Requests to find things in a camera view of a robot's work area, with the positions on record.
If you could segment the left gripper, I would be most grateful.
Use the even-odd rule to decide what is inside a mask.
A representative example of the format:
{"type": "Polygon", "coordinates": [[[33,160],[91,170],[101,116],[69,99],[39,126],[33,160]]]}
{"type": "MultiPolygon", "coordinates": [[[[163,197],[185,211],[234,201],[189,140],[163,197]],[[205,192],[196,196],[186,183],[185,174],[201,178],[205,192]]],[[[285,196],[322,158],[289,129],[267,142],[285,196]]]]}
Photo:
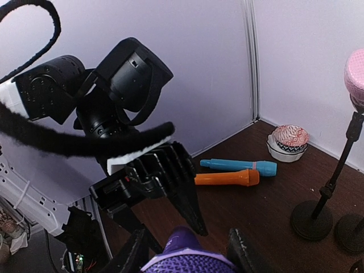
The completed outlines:
{"type": "Polygon", "coordinates": [[[208,235],[195,187],[191,164],[179,160],[159,160],[160,170],[147,172],[127,167],[89,188],[97,205],[110,213],[132,207],[144,199],[166,197],[195,233],[208,235]]]}

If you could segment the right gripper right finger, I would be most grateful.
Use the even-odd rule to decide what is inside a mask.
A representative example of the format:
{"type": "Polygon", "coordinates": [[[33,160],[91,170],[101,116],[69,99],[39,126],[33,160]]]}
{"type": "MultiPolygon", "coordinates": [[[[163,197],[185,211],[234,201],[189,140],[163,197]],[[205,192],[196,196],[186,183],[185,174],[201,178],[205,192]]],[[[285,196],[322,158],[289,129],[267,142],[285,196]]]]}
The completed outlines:
{"type": "Polygon", "coordinates": [[[235,265],[237,272],[273,272],[263,255],[238,228],[231,228],[229,231],[227,259],[235,265]]]}

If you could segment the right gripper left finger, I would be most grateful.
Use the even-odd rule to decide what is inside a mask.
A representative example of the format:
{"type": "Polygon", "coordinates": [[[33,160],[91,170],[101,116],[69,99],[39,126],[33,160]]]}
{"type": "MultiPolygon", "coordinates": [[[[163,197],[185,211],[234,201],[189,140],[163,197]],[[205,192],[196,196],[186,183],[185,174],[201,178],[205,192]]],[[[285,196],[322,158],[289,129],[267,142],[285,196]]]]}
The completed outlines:
{"type": "Polygon", "coordinates": [[[102,273],[137,273],[148,262],[148,240],[145,229],[135,230],[119,253],[102,269],[102,273]]]}

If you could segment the purple microphone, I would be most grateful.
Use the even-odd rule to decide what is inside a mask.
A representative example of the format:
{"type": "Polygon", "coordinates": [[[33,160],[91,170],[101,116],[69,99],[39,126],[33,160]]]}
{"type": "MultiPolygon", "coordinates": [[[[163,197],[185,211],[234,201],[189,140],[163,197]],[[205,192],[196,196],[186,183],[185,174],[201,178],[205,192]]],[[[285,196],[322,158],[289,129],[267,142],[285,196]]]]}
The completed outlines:
{"type": "Polygon", "coordinates": [[[174,228],[161,254],[155,255],[141,272],[237,272],[237,267],[220,253],[205,250],[194,232],[174,228]]]}

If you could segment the orange microphone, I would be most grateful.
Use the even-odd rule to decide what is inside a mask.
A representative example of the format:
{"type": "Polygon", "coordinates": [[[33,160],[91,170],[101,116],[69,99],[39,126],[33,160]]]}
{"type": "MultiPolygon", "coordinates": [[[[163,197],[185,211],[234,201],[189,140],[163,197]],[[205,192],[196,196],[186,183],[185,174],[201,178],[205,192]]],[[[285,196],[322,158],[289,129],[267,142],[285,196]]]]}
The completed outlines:
{"type": "Polygon", "coordinates": [[[260,182],[259,171],[245,169],[236,172],[200,173],[196,175],[196,185],[240,185],[251,187],[260,182]]]}

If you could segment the blue microphone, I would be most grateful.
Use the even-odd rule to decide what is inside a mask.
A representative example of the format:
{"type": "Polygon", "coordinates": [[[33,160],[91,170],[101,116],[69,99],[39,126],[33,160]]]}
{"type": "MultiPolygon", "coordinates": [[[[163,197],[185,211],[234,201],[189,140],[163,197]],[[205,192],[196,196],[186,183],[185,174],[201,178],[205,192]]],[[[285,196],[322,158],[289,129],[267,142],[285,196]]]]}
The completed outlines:
{"type": "Polygon", "coordinates": [[[245,169],[257,170],[263,177],[274,177],[277,174],[278,165],[270,161],[248,162],[226,159],[202,159],[200,166],[220,171],[242,171],[245,169]]]}

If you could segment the pink microphone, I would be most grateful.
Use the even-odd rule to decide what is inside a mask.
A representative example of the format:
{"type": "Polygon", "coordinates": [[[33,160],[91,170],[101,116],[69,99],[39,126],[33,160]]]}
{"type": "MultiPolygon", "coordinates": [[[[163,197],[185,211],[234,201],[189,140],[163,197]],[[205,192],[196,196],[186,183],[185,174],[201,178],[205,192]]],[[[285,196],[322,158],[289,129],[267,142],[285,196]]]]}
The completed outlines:
{"type": "Polygon", "coordinates": [[[354,51],[347,59],[344,83],[353,106],[363,113],[363,48],[354,51]]]}

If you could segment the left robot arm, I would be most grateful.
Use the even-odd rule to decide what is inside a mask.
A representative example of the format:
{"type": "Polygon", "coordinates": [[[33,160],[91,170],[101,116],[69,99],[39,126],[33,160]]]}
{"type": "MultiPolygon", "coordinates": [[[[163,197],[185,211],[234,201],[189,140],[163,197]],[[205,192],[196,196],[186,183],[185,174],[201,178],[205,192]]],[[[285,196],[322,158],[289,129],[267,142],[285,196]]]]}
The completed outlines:
{"type": "Polygon", "coordinates": [[[132,207],[166,197],[197,234],[201,215],[191,156],[167,122],[140,132],[172,71],[136,38],[119,42],[93,68],[64,55],[35,68],[25,64],[1,81],[1,132],[63,156],[93,157],[108,173],[90,187],[98,206],[124,229],[144,225],[132,207]]]}

